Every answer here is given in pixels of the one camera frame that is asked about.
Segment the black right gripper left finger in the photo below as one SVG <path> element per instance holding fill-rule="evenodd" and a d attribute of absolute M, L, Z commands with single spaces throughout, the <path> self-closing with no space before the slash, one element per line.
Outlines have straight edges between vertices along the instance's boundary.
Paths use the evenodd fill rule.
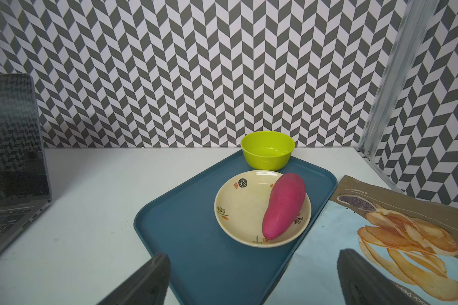
<path fill-rule="evenodd" d="M 170 271 L 169 256 L 156 254 L 99 304 L 164 304 Z"/>

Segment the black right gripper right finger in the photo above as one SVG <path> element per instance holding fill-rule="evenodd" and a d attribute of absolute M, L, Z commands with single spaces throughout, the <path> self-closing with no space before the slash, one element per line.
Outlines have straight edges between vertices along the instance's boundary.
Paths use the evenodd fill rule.
<path fill-rule="evenodd" d="M 353 249 L 343 249 L 337 271 L 346 304 L 426 304 L 423 298 L 389 280 Z"/>

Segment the grey laptop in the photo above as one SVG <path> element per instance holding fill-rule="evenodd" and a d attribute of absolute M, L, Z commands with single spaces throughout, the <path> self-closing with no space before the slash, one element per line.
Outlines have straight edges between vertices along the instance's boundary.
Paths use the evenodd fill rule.
<path fill-rule="evenodd" d="M 0 74 L 0 255 L 51 201 L 33 79 Z"/>

